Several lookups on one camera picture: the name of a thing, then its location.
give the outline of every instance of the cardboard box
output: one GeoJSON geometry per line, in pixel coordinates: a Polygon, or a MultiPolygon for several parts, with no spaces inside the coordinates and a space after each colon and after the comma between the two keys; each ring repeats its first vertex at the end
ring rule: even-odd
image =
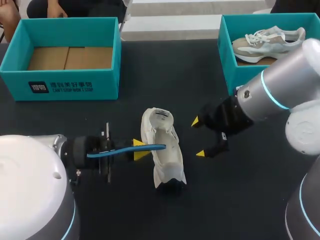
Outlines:
{"type": "Polygon", "coordinates": [[[115,100],[120,66],[116,17],[23,19],[0,75],[16,101],[115,100]]]}
{"type": "Polygon", "coordinates": [[[250,81],[262,70],[275,62],[265,58],[257,64],[237,62],[232,49],[232,42],[243,38],[245,34],[254,34],[263,29],[278,26],[286,31],[295,31],[303,27],[306,38],[320,39],[320,19],[315,13],[273,13],[223,15],[221,18],[218,50],[228,93],[233,94],[237,86],[250,81]]]}

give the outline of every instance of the cardboard bottom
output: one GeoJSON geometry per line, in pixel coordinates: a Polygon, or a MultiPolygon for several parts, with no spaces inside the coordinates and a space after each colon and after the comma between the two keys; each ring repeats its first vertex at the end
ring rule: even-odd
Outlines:
{"type": "Polygon", "coordinates": [[[110,69],[112,47],[36,47],[29,71],[110,69]]]}
{"type": "Polygon", "coordinates": [[[252,66],[252,65],[271,65],[273,64],[277,59],[273,57],[265,57],[262,58],[260,61],[257,63],[249,63],[249,62],[244,62],[236,58],[236,63],[238,66],[252,66]]]}

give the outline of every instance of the logo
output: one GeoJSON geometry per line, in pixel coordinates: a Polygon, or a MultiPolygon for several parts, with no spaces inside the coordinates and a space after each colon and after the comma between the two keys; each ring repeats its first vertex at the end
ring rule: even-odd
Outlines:
{"type": "Polygon", "coordinates": [[[30,81],[29,86],[34,94],[48,94],[49,89],[44,81],[30,81]]]}

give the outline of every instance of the white sneaker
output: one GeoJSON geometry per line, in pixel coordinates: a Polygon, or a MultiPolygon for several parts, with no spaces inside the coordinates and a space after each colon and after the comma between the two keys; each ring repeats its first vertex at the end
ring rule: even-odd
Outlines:
{"type": "Polygon", "coordinates": [[[187,184],[174,116],[167,110],[148,108],[141,121],[141,139],[145,144],[164,144],[166,149],[151,151],[155,188],[171,179],[187,184]]]}
{"type": "Polygon", "coordinates": [[[267,30],[246,34],[232,42],[234,55],[247,62],[257,63],[271,57],[280,59],[301,46],[306,39],[306,30],[300,27],[296,31],[284,31],[274,26],[267,30]]]}

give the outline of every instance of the teal box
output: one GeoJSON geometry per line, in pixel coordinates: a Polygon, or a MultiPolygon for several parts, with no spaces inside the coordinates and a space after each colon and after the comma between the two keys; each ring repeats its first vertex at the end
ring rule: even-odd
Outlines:
{"type": "Polygon", "coordinates": [[[320,39],[320,20],[315,13],[274,13],[223,15],[221,18],[218,50],[229,95],[233,89],[246,84],[269,65],[238,66],[232,42],[254,34],[259,30],[278,26],[285,31],[295,31],[303,27],[306,38],[320,39]]]}
{"type": "Polygon", "coordinates": [[[120,67],[116,17],[23,19],[0,75],[16,101],[116,100],[120,67]],[[111,68],[27,70],[35,47],[113,47],[111,68]]]}

